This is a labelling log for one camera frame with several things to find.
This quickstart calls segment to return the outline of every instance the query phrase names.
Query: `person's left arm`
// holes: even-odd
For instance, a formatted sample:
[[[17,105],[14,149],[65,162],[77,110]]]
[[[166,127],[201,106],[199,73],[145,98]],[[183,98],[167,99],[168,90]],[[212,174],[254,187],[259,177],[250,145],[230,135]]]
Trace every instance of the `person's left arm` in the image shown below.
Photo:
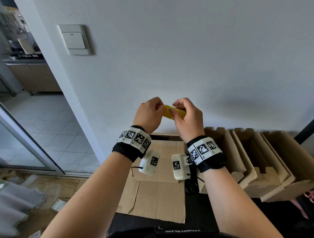
[[[151,134],[161,122],[165,106],[159,97],[142,103],[133,125]],[[99,237],[110,226],[132,165],[126,156],[112,152],[55,216],[42,238]]]

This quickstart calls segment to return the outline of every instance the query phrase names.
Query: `black pole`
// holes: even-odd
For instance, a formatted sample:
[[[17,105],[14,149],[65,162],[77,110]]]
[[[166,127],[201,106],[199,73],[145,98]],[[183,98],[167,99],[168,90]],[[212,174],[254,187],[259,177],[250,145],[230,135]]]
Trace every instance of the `black pole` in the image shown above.
[[[297,134],[294,139],[299,143],[302,144],[306,141],[314,133],[314,120],[311,121],[299,134]]]

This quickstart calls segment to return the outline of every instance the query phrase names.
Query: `sliding glass door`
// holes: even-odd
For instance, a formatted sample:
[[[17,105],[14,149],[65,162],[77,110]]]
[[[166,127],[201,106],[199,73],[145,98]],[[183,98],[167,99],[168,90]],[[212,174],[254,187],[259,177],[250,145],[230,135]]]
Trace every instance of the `sliding glass door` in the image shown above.
[[[20,172],[63,175],[62,169],[0,103],[0,167]]]

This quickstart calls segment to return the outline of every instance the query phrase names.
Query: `person's right arm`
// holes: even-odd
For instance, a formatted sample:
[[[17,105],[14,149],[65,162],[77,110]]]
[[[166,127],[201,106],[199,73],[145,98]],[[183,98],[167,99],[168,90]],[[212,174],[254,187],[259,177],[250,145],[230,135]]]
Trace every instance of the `person's right arm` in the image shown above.
[[[205,135],[203,114],[188,98],[178,99],[173,106],[186,110],[181,119],[170,109],[180,137],[188,143]],[[241,238],[282,237],[256,204],[232,178],[226,167],[203,173],[208,197],[220,232]]]

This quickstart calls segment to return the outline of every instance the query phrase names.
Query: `open cardboard box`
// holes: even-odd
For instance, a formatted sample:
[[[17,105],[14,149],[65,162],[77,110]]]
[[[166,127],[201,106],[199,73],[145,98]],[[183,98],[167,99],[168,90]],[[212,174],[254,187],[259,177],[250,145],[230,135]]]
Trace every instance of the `open cardboard box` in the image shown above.
[[[279,187],[262,196],[261,201],[288,201],[313,189],[313,158],[287,132],[263,132],[262,137],[289,175]]]
[[[219,146],[222,152],[227,156],[228,162],[226,164],[227,170],[231,173],[231,176],[236,182],[239,182],[246,172],[246,168],[242,162],[238,149],[230,135],[230,132],[223,127],[218,127],[213,130],[212,127],[204,128],[205,135],[213,138],[215,143]],[[199,178],[204,179],[203,174],[197,169],[197,175]],[[200,193],[207,194],[205,184],[198,180],[198,186]]]
[[[241,131],[236,128],[232,131],[247,170],[252,176],[257,174],[254,180],[245,178],[240,181],[240,186],[252,198],[259,198],[279,187],[288,176],[288,172],[277,159],[275,154],[266,144],[260,133],[251,128]]]
[[[154,134],[152,138],[149,149],[157,150],[161,155],[156,172],[149,176],[137,168],[130,170],[117,212],[185,223],[184,181],[174,179],[171,156],[184,153],[186,145],[175,141],[181,140],[178,136]],[[139,164],[138,158],[132,166]]]

